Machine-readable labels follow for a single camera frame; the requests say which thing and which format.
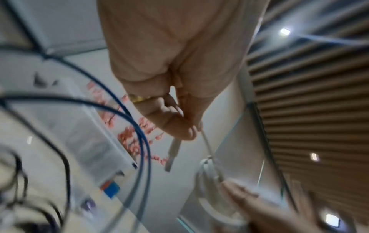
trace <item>ceiling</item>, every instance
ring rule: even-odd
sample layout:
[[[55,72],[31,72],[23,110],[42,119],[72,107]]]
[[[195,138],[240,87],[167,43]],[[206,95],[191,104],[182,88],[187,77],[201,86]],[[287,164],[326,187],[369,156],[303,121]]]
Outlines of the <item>ceiling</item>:
[[[269,5],[247,57],[279,168],[363,222],[369,220],[368,49],[369,1],[282,0]]]

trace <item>hand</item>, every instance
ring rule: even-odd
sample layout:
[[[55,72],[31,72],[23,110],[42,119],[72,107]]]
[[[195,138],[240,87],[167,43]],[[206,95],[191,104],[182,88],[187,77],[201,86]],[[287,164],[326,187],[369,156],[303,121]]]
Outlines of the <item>hand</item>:
[[[314,224],[294,212],[287,212],[249,192],[231,181],[224,181],[222,189],[239,212],[251,222],[251,230],[258,233],[322,233]]]
[[[193,140],[237,75],[269,0],[99,0],[111,69],[137,110]],[[176,88],[178,104],[168,94]]]

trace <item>ceiling light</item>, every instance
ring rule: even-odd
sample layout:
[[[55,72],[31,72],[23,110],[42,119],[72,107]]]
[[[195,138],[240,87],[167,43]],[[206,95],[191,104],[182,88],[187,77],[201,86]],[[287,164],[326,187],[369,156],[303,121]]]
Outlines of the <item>ceiling light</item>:
[[[317,153],[310,153],[310,159],[315,162],[320,161],[319,155]]]
[[[280,31],[279,31],[280,35],[282,36],[288,36],[289,34],[291,34],[291,31],[286,29],[286,28],[282,28]]]
[[[326,223],[328,223],[331,226],[339,227],[339,218],[332,214],[326,215]]]
[[[28,144],[28,145],[31,145],[31,142],[32,142],[32,136],[29,136],[29,137],[27,138],[27,144]]]

